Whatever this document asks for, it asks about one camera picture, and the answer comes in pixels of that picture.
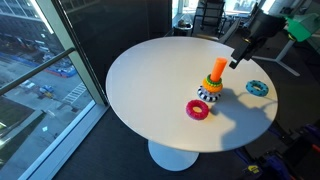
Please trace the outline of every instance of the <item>stacking ring toy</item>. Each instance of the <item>stacking ring toy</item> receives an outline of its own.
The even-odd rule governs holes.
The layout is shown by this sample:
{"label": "stacking ring toy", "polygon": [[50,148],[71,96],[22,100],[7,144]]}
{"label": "stacking ring toy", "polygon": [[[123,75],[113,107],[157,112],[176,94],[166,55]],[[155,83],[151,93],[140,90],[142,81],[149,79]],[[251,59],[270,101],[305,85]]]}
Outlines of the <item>stacking ring toy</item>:
{"label": "stacking ring toy", "polygon": [[221,97],[220,93],[209,93],[202,86],[200,86],[198,89],[198,95],[200,99],[207,102],[215,102]]}
{"label": "stacking ring toy", "polygon": [[261,97],[266,96],[269,92],[268,86],[257,80],[249,81],[246,85],[246,89],[249,91],[249,93]]}
{"label": "stacking ring toy", "polygon": [[208,84],[219,85],[219,84],[222,83],[222,79],[221,79],[221,78],[219,79],[219,81],[214,82],[214,81],[212,81],[212,80],[210,79],[210,76],[211,76],[211,74],[209,74],[209,75],[207,76],[207,79],[206,79]]}
{"label": "stacking ring toy", "polygon": [[[198,107],[201,109],[201,112],[196,112],[193,108]],[[205,119],[209,114],[209,108],[206,105],[206,103],[200,101],[200,100],[192,100],[188,102],[186,107],[187,114],[195,120],[203,120]]]}
{"label": "stacking ring toy", "polygon": [[206,78],[203,79],[203,81],[202,81],[202,86],[203,86],[207,91],[209,91],[210,93],[220,92],[220,91],[222,90],[222,88],[223,88],[222,83],[221,83],[219,86],[210,86],[210,85],[207,83]]}

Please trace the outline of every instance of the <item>black chair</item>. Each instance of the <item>black chair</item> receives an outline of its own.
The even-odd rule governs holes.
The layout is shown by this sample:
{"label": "black chair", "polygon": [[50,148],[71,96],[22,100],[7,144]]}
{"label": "black chair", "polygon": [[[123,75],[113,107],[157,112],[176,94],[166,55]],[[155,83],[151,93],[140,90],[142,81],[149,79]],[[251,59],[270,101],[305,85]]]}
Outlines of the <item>black chair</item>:
{"label": "black chair", "polygon": [[196,34],[194,37],[202,38],[202,39],[207,39],[207,40],[212,40],[212,41],[217,41],[222,44],[226,44],[227,41],[233,36],[233,34],[237,31],[239,25],[240,25],[241,19],[238,18],[235,20],[235,22],[232,24],[232,26],[228,29],[228,31],[221,37],[213,37],[213,36],[208,36],[204,34]]}
{"label": "black chair", "polygon": [[195,23],[201,18],[200,29],[203,30],[204,26],[215,27],[215,32],[218,34],[218,37],[220,37],[226,21],[224,5],[224,0],[200,1],[194,16],[193,27],[195,28]]}

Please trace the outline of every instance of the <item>gray carpet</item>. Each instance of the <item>gray carpet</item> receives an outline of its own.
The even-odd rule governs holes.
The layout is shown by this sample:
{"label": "gray carpet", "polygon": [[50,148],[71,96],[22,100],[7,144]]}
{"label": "gray carpet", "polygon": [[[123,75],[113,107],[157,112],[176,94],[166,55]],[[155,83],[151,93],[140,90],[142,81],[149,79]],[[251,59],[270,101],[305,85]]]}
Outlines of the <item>gray carpet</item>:
{"label": "gray carpet", "polygon": [[[227,42],[236,47],[239,33]],[[286,44],[284,32],[271,38],[257,55],[276,56]],[[320,71],[317,63],[320,56],[314,54],[305,43],[292,47],[283,61],[298,71],[295,77],[276,63],[256,61],[271,77],[275,84],[279,109],[276,121],[286,131],[296,129],[306,123],[314,123],[320,118]],[[247,145],[255,157],[280,144],[270,132]],[[156,180],[156,179],[237,179],[243,175],[246,164],[233,151],[201,153],[190,168],[181,172],[170,172],[159,167],[152,160],[147,140],[139,136],[110,109],[85,138],[82,144],[65,163],[54,179],[108,179],[108,180]],[[317,170],[305,169],[299,164],[297,171],[305,179],[317,179]]]}

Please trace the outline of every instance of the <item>teal ring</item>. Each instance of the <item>teal ring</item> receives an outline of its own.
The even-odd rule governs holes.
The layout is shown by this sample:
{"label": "teal ring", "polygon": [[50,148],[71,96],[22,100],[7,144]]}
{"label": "teal ring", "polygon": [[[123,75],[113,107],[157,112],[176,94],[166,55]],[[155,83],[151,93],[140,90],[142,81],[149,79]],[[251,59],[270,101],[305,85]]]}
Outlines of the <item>teal ring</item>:
{"label": "teal ring", "polygon": [[246,89],[250,94],[260,97],[266,96],[269,92],[268,86],[258,80],[249,81],[246,85]]}

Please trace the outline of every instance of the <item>orange ring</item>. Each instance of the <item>orange ring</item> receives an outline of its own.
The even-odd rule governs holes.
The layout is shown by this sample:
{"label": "orange ring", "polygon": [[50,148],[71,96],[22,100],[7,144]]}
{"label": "orange ring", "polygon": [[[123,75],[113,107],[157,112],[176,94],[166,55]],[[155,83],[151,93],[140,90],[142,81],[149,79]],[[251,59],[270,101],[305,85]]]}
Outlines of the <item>orange ring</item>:
{"label": "orange ring", "polygon": [[202,86],[210,93],[217,93],[217,92],[220,92],[223,88],[223,85],[221,83],[220,86],[210,86],[208,83],[207,83],[207,80],[206,78],[203,79],[202,81]]}

